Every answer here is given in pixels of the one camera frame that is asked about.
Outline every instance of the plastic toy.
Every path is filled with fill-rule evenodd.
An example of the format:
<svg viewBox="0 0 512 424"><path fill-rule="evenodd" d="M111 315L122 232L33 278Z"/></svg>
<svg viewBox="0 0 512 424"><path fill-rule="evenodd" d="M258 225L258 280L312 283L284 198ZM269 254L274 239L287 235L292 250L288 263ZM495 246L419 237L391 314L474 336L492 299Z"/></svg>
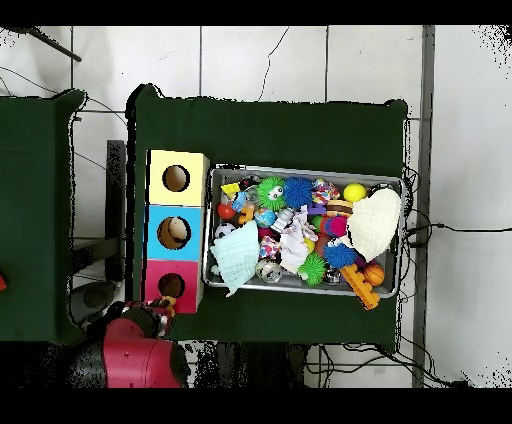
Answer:
<svg viewBox="0 0 512 424"><path fill-rule="evenodd" d="M364 281L372 286L380 286L384 282L384 270L378 264L366 265L364 268Z"/></svg>
<svg viewBox="0 0 512 424"><path fill-rule="evenodd" d="M366 188L358 183L352 183L343 190L343 197L348 202L359 202L366 197Z"/></svg>
<svg viewBox="0 0 512 424"><path fill-rule="evenodd" d="M283 269L275 262L262 259L256 265L256 275L266 283L277 283L283 276Z"/></svg>
<svg viewBox="0 0 512 424"><path fill-rule="evenodd" d="M284 208L284 180L280 177L267 177L258 185L260 206L272 209L274 212Z"/></svg>
<svg viewBox="0 0 512 424"><path fill-rule="evenodd" d="M322 217L320 220L315 220L318 227L315 229L319 233L327 234L331 237L341 237L347 232L347 218L344 216L335 216L333 218Z"/></svg>
<svg viewBox="0 0 512 424"><path fill-rule="evenodd" d="M276 222L274 222L270 228L281 234L290 222L292 222L293 210L290 208L283 209L277 214Z"/></svg>
<svg viewBox="0 0 512 424"><path fill-rule="evenodd" d="M313 181L312 197L314 203L326 205L329 200L338 199L340 192L333 184L328 184L322 178L317 178Z"/></svg>
<svg viewBox="0 0 512 424"><path fill-rule="evenodd" d="M324 258L334 268L352 265L356 260L356 256L356 251L339 242L339 239L331 240L324 247Z"/></svg>
<svg viewBox="0 0 512 424"><path fill-rule="evenodd" d="M331 241L331 238L326 234L320 234L318 236L318 240L315 243L315 252L318 256L324 258L324 247L327 246L327 243Z"/></svg>
<svg viewBox="0 0 512 424"><path fill-rule="evenodd" d="M372 292L372 285L364 282L364 276L357 272L357 265L345 266L341 270L341 275L347 283L350 284L356 296L363 302L366 310L373 309L379 304L380 296Z"/></svg>
<svg viewBox="0 0 512 424"><path fill-rule="evenodd" d="M327 209L318 203L312 202L308 205L308 215L325 215L326 212Z"/></svg>
<svg viewBox="0 0 512 424"><path fill-rule="evenodd" d="M236 228L233 224L230 224L229 222L223 222L215 230L215 238L222 238L235 230Z"/></svg>
<svg viewBox="0 0 512 424"><path fill-rule="evenodd" d="M222 191L224 193L226 193L226 195L231 200L233 200L233 198L235 197L236 193L238 193L240 191L240 186L238 185L238 183L225 184L223 186L220 186L220 188L222 189Z"/></svg>
<svg viewBox="0 0 512 424"><path fill-rule="evenodd" d="M298 269L298 275L309 286L316 286L322 282L325 274L325 260L315 252L310 253L304 263Z"/></svg>
<svg viewBox="0 0 512 424"><path fill-rule="evenodd" d="M261 240L265 236L269 236L269 237L272 237L273 239L276 239L276 235L278 238L279 234L274 233L274 231L272 231L270 228L258 227L258 240Z"/></svg>
<svg viewBox="0 0 512 424"><path fill-rule="evenodd" d="M260 243L260 258L275 259L277 252L279 252L279 243L272 237L263 237Z"/></svg>
<svg viewBox="0 0 512 424"><path fill-rule="evenodd" d="M244 225L246 222L251 221L254 218L254 206L246 204L240 211L238 217L238 223Z"/></svg>
<svg viewBox="0 0 512 424"><path fill-rule="evenodd" d="M308 252L311 253L315 250L315 242L313 240L310 240L308 238L304 238L304 243L306 243L306 246L308 247Z"/></svg>
<svg viewBox="0 0 512 424"><path fill-rule="evenodd" d="M231 209L233 209L235 212L240 212L245 205L246 196L247 193L244 191L239 191L235 196L235 200L233 200L233 203L231 204Z"/></svg>
<svg viewBox="0 0 512 424"><path fill-rule="evenodd" d="M217 205L217 213L222 219L231 219L235 216L236 212L229 205L225 205L224 203L219 203Z"/></svg>
<svg viewBox="0 0 512 424"><path fill-rule="evenodd" d="M290 208L300 208L311 203L313 184L305 178L288 178L284 183L284 200Z"/></svg>
<svg viewBox="0 0 512 424"><path fill-rule="evenodd" d="M325 208L327 209L327 216L341 215L349 217L352 215L352 202L346 200L329 200Z"/></svg>
<svg viewBox="0 0 512 424"><path fill-rule="evenodd" d="M260 208L254 214L254 220L260 228L270 227L274 222L276 222L276 219L276 213L267 208Z"/></svg>
<svg viewBox="0 0 512 424"><path fill-rule="evenodd" d="M238 183L240 186L240 190L246 191L250 187L257 186L261 182L261 178L256 175L249 175L245 177Z"/></svg>

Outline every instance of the red box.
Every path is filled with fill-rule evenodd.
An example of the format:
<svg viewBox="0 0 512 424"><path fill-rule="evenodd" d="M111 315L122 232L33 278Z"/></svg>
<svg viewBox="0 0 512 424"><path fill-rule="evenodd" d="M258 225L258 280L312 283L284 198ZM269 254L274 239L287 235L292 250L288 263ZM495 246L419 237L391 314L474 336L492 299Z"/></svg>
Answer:
<svg viewBox="0 0 512 424"><path fill-rule="evenodd" d="M162 296L158 290L158 281L165 274L178 274L185 282L183 294L176 299L174 307L177 314L195 314L203 296L199 262L167 261L148 259L144 300L153 300Z"/></svg>

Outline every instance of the red toy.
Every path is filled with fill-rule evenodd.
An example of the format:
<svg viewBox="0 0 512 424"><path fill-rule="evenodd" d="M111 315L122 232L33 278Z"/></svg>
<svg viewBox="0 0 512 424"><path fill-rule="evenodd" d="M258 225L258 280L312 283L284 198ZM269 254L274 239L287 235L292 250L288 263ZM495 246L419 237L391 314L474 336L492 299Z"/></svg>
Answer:
<svg viewBox="0 0 512 424"><path fill-rule="evenodd" d="M229 205L219 203L217 205L217 213L222 219L228 220L235 216L236 212Z"/></svg>

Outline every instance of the green spiky ball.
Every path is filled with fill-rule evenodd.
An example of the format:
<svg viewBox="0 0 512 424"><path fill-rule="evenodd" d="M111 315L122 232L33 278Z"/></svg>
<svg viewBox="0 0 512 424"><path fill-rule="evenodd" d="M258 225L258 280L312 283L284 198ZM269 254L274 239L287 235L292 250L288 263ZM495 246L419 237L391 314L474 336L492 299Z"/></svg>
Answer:
<svg viewBox="0 0 512 424"><path fill-rule="evenodd" d="M269 193L276 187L281 187L281 196L271 199ZM258 195L260 197L260 206L277 212L286 206L284 196L284 180L279 177L267 177L258 185Z"/></svg>
<svg viewBox="0 0 512 424"><path fill-rule="evenodd" d="M325 260L318 253L311 252L298 269L299 275L307 275L305 279L309 286L316 286L322 282L325 274Z"/></svg>

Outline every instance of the blue spiky ball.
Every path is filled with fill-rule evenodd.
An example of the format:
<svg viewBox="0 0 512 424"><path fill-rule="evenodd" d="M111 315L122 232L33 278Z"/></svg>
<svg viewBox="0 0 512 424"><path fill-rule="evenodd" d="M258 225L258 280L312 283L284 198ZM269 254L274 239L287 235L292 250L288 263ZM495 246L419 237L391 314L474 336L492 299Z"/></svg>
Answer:
<svg viewBox="0 0 512 424"><path fill-rule="evenodd" d="M324 259L334 268L343 268L352 265L356 261L357 253L355 249L345 246L343 243L338 246L324 247Z"/></svg>
<svg viewBox="0 0 512 424"><path fill-rule="evenodd" d="M290 208L309 205L312 200L313 183L305 178L288 178L284 183L283 197Z"/></svg>

